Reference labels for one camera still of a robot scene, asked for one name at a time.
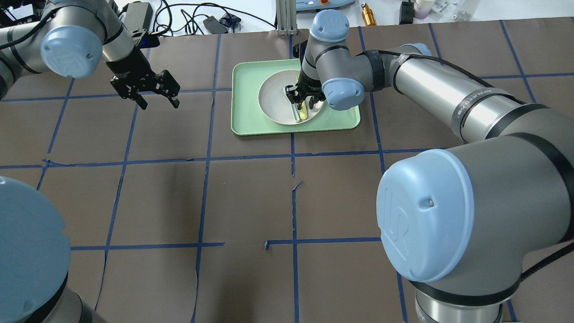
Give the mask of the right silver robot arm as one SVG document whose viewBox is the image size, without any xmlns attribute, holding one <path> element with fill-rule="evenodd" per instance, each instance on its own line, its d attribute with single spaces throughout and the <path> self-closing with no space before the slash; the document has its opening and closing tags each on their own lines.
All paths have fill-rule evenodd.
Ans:
<svg viewBox="0 0 574 323">
<path fill-rule="evenodd" d="M 334 110 L 387 87 L 449 126 L 464 145 L 396 162 L 377 192 L 386 256 L 416 290 L 424 323 L 498 323 L 503 303 L 540 266 L 525 254 L 573 240 L 573 119 L 525 104 L 426 45 L 353 56 L 347 17 L 323 10 L 293 51 L 300 76 L 286 95 Z"/>
</svg>

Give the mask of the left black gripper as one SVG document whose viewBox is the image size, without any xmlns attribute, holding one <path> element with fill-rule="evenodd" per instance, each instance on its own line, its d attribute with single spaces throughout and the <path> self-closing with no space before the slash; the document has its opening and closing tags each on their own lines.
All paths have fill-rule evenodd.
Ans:
<svg viewBox="0 0 574 323">
<path fill-rule="evenodd" d="M 110 63 L 109 69 L 113 72 L 110 84 L 117 94 L 124 100 L 134 101 L 142 110 L 146 110 L 148 103 L 139 92 L 155 92 L 167 98 L 175 109 L 180 106 L 181 87 L 168 70 L 155 73 L 148 63 Z"/>
</svg>

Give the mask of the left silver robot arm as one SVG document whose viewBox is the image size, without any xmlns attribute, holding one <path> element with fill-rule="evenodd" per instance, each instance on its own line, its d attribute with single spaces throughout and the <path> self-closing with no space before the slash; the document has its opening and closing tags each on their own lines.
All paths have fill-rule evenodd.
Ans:
<svg viewBox="0 0 574 323">
<path fill-rule="evenodd" d="M 51 70 L 70 78 L 91 75 L 99 61 L 113 72 L 111 84 L 141 109 L 141 92 L 180 102 L 169 71 L 155 73 L 140 41 L 110 0 L 49 0 L 36 24 L 1 30 L 1 96 L 26 75 Z M 1 321 L 3 323 L 103 323 L 68 286 L 70 240 L 54 204 L 39 190 L 1 177 Z"/>
</svg>

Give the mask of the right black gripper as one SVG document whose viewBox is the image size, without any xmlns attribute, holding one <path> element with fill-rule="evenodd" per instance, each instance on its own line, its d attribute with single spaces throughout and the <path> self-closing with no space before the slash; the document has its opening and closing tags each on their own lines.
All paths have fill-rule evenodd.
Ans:
<svg viewBox="0 0 574 323">
<path fill-rule="evenodd" d="M 306 74 L 299 74 L 296 80 L 295 85 L 285 86 L 285 95 L 289 99 L 289 102 L 291 102 L 297 110 L 301 110 L 301 105 L 307 98 L 307 108 L 309 110 L 321 109 L 326 97 L 324 92 L 322 92 L 320 80 L 313 79 Z"/>
</svg>

